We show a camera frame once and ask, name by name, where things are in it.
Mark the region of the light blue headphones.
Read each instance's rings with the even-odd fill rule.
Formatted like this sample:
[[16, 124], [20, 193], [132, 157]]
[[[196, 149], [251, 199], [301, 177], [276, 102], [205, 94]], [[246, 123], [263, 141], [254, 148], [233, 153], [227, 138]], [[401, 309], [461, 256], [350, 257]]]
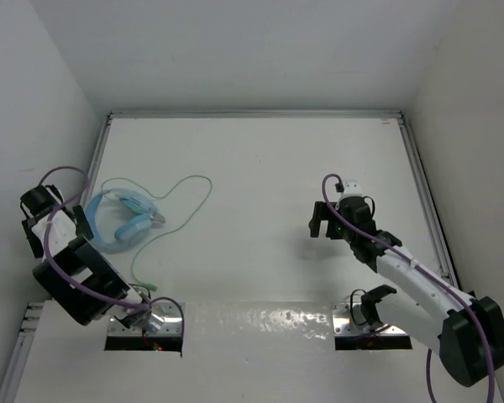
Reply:
[[[105, 239], [97, 228], [97, 210], [102, 201], [108, 198], [108, 205], [113, 205], [121, 216], [119, 225], [113, 233], [113, 239]], [[144, 240], [151, 228], [161, 228], [165, 218], [158, 207], [147, 197], [127, 188], [111, 188], [98, 192], [86, 205], [84, 210], [87, 222], [92, 231], [92, 244], [105, 253], [116, 254], [132, 248]]]

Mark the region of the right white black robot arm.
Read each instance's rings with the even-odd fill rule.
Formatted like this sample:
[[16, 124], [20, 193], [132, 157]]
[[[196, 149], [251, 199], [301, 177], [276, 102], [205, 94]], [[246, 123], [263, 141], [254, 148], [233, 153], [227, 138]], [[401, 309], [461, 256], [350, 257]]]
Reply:
[[388, 281], [361, 296], [356, 327], [399, 327], [437, 354], [465, 387], [488, 375], [488, 363], [504, 366], [504, 317], [494, 300], [464, 293], [418, 263], [398, 238], [377, 229], [361, 196], [316, 202], [311, 237], [323, 222], [328, 238], [347, 242], [359, 262]]

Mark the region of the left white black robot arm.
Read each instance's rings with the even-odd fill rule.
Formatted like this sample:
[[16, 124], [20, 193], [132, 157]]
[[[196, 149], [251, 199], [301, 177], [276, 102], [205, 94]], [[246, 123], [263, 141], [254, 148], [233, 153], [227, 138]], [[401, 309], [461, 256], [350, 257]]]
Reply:
[[[148, 293], [128, 283], [104, 253], [139, 243], [161, 216], [151, 201], [135, 191], [114, 188], [110, 194], [135, 215], [116, 230], [111, 243], [102, 240], [95, 223], [102, 194], [86, 207], [72, 208], [62, 206], [64, 197], [53, 185], [38, 185], [21, 196], [23, 230], [40, 261], [33, 276], [83, 326], [114, 317], [127, 329], [145, 330], [152, 314]], [[54, 207], [61, 208], [54, 212]]]

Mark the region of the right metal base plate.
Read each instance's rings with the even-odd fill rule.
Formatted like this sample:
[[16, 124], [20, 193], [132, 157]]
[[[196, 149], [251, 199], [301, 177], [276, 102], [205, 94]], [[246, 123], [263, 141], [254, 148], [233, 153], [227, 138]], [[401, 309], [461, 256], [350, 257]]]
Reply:
[[[356, 318], [356, 309], [353, 308], [354, 314], [350, 313], [349, 303], [344, 302], [339, 305], [331, 306], [333, 332], [336, 337], [355, 337], [365, 335], [370, 332], [367, 325], [358, 325], [353, 319]], [[380, 325], [374, 334], [383, 337], [406, 336], [398, 327]]]

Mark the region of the metal base plate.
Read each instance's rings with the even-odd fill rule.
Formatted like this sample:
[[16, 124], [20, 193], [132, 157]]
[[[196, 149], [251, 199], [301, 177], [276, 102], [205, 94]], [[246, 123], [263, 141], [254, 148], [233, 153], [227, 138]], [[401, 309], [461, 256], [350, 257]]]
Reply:
[[[355, 337], [365, 335], [370, 332], [367, 325], [358, 325], [353, 319], [356, 318], [356, 309], [353, 308], [354, 314], [350, 313], [349, 303], [344, 302], [339, 305], [331, 306], [333, 332], [336, 337]], [[398, 327], [380, 325], [374, 334], [383, 337], [406, 336]]]
[[111, 317], [108, 324], [108, 336], [111, 337], [139, 337], [142, 333], [151, 337], [176, 337], [181, 332], [181, 313], [170, 301], [158, 301], [150, 311]]

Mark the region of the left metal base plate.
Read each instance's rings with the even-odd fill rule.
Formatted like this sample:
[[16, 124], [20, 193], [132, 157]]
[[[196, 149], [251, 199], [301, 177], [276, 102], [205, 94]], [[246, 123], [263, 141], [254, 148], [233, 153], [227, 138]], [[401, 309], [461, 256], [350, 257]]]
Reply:
[[151, 337], [176, 337], [181, 332], [181, 313], [170, 301], [158, 301], [150, 311], [111, 317], [108, 324], [108, 336], [111, 337], [139, 337], [142, 333]]

